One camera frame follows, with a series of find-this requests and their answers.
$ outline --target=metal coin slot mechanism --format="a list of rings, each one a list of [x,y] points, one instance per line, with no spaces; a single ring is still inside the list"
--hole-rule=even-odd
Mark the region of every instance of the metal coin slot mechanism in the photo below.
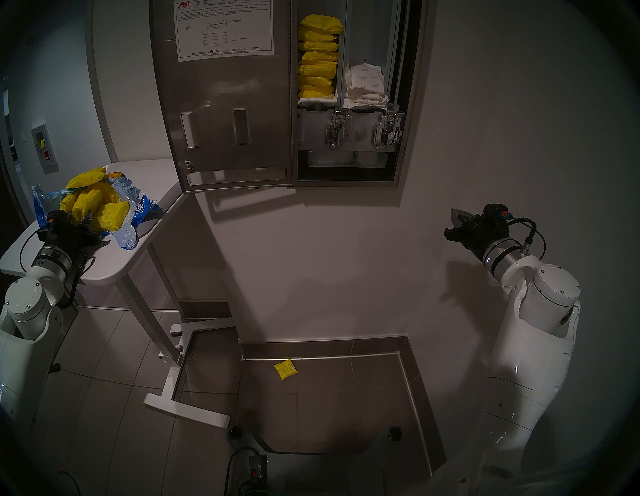
[[[402,119],[404,112],[386,110],[380,115],[379,122],[373,127],[371,135],[371,144],[376,150],[382,147],[396,147],[400,144],[402,138]]]
[[[347,140],[354,142],[358,139],[358,131],[351,126],[351,113],[344,108],[335,110],[324,133],[324,142],[331,149],[343,145]]]

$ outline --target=white table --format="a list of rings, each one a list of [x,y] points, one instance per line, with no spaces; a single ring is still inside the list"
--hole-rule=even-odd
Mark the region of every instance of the white table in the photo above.
[[[160,357],[173,361],[162,396],[149,393],[145,398],[145,404],[172,415],[225,428],[230,420],[228,415],[178,403],[173,400],[173,397],[193,333],[233,327],[233,320],[213,319],[197,323],[175,324],[172,326],[171,334],[181,335],[182,337],[179,345],[174,346],[129,276],[131,268],[145,250],[148,250],[163,282],[167,286],[169,294],[174,302],[179,305],[152,246],[154,238],[186,199],[186,195],[182,194],[173,160],[118,162],[108,165],[107,172],[122,172],[131,180],[133,186],[141,189],[141,196],[142,194],[147,195],[149,199],[155,200],[160,205],[164,216],[158,220],[143,222],[138,226],[138,245],[133,250],[121,248],[113,236],[105,237],[104,240],[107,241],[107,244],[92,253],[95,260],[82,275],[81,281],[84,284],[96,286],[115,283],[131,312],[149,335],[151,341],[160,350]],[[17,277],[24,276],[22,266],[25,268],[31,267],[43,245],[43,242],[37,236],[29,239],[29,236],[36,232],[38,228],[38,222],[36,221],[11,245],[2,256],[2,259],[0,259],[0,271]],[[20,251],[23,246],[21,266]]]

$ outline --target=stack of white pads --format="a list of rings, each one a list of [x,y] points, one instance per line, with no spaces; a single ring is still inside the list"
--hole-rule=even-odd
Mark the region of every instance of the stack of white pads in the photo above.
[[[360,64],[347,66],[344,71],[347,85],[345,108],[376,107],[386,109],[389,97],[385,95],[385,76],[376,65]]]

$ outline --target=open cabinet door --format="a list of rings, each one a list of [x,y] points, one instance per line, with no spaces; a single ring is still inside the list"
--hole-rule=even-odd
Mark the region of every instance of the open cabinet door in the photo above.
[[[158,93],[184,192],[292,184],[295,7],[151,0]]]

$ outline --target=black knob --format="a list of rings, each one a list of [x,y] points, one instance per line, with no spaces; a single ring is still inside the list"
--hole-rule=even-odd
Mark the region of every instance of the black knob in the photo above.
[[[242,429],[234,426],[229,429],[228,436],[231,441],[240,441],[242,439]]]
[[[400,439],[402,439],[402,431],[400,430],[400,427],[392,427],[389,429],[389,439],[391,439],[391,441],[396,442],[396,441],[400,441]]]

